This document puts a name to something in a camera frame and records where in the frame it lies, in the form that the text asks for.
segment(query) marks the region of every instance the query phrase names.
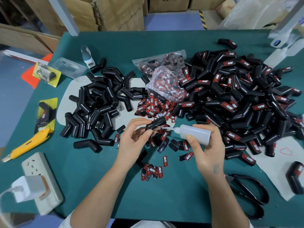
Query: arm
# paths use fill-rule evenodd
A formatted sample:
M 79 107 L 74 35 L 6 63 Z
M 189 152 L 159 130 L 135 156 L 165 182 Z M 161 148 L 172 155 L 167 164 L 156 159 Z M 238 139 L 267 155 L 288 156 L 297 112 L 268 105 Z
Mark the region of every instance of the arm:
M 137 160 L 143 146 L 153 133 L 144 132 L 137 126 L 150 124 L 148 119 L 133 119 L 121 136 L 117 158 L 112 168 L 73 211 L 70 219 L 72 228 L 106 227 L 122 184 L 129 169 Z
M 195 137 L 187 135 L 186 138 L 193 149 L 196 165 L 208 184 L 212 227 L 249 228 L 249 220 L 225 179 L 225 146 L 218 128 L 214 125 L 193 126 L 211 131 L 210 144 L 204 151 Z

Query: white charger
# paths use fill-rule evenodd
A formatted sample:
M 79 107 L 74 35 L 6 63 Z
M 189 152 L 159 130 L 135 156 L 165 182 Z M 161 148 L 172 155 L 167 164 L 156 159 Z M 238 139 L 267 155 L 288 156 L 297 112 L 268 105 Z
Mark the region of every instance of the white charger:
M 13 192 L 17 203 L 37 199 L 47 191 L 41 175 L 21 176 L 13 182 L 12 188 L 18 186 L 23 189 Z

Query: wrist tattoo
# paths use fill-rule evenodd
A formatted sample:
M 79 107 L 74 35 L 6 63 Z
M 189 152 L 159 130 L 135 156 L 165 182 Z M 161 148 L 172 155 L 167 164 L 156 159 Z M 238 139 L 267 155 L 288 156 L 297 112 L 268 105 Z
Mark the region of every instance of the wrist tattoo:
M 217 174 L 217 173 L 218 173 L 218 170 L 219 170 L 219 164 L 215 164 L 214 167 L 213 167 L 213 172 L 214 172 L 215 174 Z

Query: scissors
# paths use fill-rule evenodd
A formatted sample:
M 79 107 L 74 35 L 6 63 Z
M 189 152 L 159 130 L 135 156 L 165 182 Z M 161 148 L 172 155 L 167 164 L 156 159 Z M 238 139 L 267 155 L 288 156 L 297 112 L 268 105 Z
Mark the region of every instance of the scissors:
M 254 215 L 249 215 L 246 214 L 246 216 L 249 219 L 261 219 L 264 217 L 264 209 L 262 207 L 262 205 L 265 205 L 267 203 L 269 203 L 269 194 L 266 190 L 266 188 L 263 186 L 262 183 L 260 183 L 258 180 L 256 180 L 253 177 L 247 176 L 247 175 L 241 175 L 241 174 L 231 174 L 231 175 L 227 175 L 225 174 L 226 180 L 227 182 L 230 184 L 231 182 L 235 182 L 237 185 L 239 185 L 244 191 L 241 192 L 239 190 L 237 190 L 236 188 L 234 188 L 233 186 L 230 185 L 230 188 L 232 189 L 232 191 L 241 196 L 242 198 L 246 199 L 247 201 L 249 201 L 251 204 L 254 205 L 255 209 L 255 214 Z M 250 180 L 252 183 L 254 183 L 257 188 L 260 188 L 263 192 L 263 196 L 262 199 L 258 199 L 241 181 L 240 179 L 246 179 L 246 180 Z

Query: black scissors handle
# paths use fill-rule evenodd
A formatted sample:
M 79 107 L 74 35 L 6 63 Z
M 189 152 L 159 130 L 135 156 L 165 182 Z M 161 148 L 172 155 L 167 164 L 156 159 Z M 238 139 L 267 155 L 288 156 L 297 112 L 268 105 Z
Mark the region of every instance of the black scissors handle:
M 234 188 L 232 186 L 230 186 L 230 188 L 232 189 L 232 191 L 235 194 L 243 197 L 244 199 L 246 199 L 249 202 L 251 202 L 253 204 L 253 206 L 255 206 L 255 213 L 254 213 L 254 215 L 249 215 L 249 214 L 245 213 L 245 215 L 249 219 L 251 219 L 251 220 L 257 220 L 257 219 L 261 219 L 261 218 L 264 217 L 264 214 L 265 214 L 264 213 L 264 209 L 263 209 L 263 207 L 256 200 L 253 200 L 253 199 L 249 198 L 247 195 L 243 194 L 242 192 L 238 191 L 236 188 Z
M 241 175 L 241 174 L 232 174 L 232 177 L 234 177 L 234 181 L 245 191 L 248 193 L 249 198 L 254 200 L 256 203 L 260 205 L 265 205 L 269 203 L 269 194 L 266 190 L 266 188 L 263 186 L 262 183 L 260 183 L 258 180 L 256 180 L 253 177 L 247 176 L 247 175 Z M 252 181 L 256 184 L 258 188 L 260 188 L 263 191 L 262 199 L 258 199 L 239 179 L 247 179 Z

